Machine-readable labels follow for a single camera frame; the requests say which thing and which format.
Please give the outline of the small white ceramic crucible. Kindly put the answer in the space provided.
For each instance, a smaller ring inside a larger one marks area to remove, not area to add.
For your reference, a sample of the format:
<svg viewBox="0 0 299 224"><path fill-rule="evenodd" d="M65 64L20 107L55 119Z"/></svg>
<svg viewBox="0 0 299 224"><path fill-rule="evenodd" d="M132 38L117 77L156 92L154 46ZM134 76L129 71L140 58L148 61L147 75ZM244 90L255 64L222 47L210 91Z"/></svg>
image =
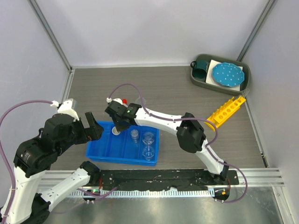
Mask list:
<svg viewBox="0 0 299 224"><path fill-rule="evenodd" d="M119 135L121 132L119 132L117 129L116 129L116 127L113 127L112 129L111 129L111 131L112 131L112 134L113 135Z"/></svg>

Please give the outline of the small clear glass beaker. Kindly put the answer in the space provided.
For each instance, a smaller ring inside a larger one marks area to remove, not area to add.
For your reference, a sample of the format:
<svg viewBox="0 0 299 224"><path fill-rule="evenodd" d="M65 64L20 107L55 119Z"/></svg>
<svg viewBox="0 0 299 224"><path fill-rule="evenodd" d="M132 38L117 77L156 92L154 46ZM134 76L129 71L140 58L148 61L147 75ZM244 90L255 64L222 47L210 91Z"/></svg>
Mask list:
<svg viewBox="0 0 299 224"><path fill-rule="evenodd" d="M133 144L136 146L136 147L139 147L139 132L136 130L136 129L133 129L131 131L131 139L132 139L132 142Z"/></svg>

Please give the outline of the blue plastic divided bin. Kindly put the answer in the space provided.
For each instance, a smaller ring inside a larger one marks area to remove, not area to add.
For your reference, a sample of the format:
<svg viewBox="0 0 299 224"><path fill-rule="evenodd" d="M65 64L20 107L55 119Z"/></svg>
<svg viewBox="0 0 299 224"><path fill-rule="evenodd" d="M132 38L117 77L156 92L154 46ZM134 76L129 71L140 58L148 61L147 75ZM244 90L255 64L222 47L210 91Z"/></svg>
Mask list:
<svg viewBox="0 0 299 224"><path fill-rule="evenodd" d="M104 128L102 137L99 140L89 142L86 149L86 157L92 161L122 163L129 165L155 166L159 153L159 130L148 126L131 126L119 135L113 135L111 129L113 122L98 121ZM131 139L131 131L136 129L139 132L139 147L136 147ZM142 156L143 149L147 146L142 142L145 132L152 132L155 141L149 145L155 150L155 155L150 161Z"/></svg>

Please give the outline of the tall clear glass beaker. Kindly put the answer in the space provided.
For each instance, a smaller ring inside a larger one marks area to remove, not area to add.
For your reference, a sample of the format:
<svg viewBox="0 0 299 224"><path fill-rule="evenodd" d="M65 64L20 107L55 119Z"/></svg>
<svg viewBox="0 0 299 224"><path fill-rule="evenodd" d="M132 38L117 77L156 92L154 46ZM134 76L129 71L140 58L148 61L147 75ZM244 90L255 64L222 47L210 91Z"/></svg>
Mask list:
<svg viewBox="0 0 299 224"><path fill-rule="evenodd" d="M154 155L155 155L155 150L152 146L146 146L142 151L142 156L147 161L150 161Z"/></svg>

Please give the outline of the yellow test tube rack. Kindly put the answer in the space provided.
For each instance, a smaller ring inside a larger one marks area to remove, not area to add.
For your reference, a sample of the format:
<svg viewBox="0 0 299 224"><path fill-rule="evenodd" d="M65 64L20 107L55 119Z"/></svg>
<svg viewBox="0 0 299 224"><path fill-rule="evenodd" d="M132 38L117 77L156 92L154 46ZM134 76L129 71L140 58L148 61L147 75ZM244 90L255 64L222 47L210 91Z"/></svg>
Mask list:
<svg viewBox="0 0 299 224"><path fill-rule="evenodd" d="M215 112L213 112L212 115L207 118L207 120L219 128L241 108L241 105L245 101L246 99L243 96L239 96L236 99L232 97Z"/></svg>

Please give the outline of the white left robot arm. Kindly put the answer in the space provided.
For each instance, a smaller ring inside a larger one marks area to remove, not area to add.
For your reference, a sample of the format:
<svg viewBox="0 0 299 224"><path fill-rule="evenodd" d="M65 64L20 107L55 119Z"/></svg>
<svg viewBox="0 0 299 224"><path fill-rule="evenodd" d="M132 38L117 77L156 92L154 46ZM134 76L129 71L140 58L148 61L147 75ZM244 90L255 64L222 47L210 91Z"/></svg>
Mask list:
<svg viewBox="0 0 299 224"><path fill-rule="evenodd" d="M12 181L6 203L0 210L3 224L42 224L70 193L85 185L95 186L100 179L100 169L85 161L54 187L38 192L40 181L59 156L73 145L99 140L104 131L91 112L85 113L89 127L83 126L74 99L62 103L40 102L50 104L57 113L46 120L36 137L19 145L13 168L4 151L0 151Z"/></svg>

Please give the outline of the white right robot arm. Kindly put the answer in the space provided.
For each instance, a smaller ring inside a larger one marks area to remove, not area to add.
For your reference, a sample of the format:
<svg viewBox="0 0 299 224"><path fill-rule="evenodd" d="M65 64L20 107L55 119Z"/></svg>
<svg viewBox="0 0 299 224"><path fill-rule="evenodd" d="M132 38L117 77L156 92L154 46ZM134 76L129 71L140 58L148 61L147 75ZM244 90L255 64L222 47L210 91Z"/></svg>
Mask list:
<svg viewBox="0 0 299 224"><path fill-rule="evenodd" d="M131 126L148 126L175 135L181 149L201 159L214 183L222 184L227 180L229 165L211 148L213 141L207 140L200 119L191 113L183 116L164 114L139 104L126 105L120 98L107 98L105 112L118 132Z"/></svg>

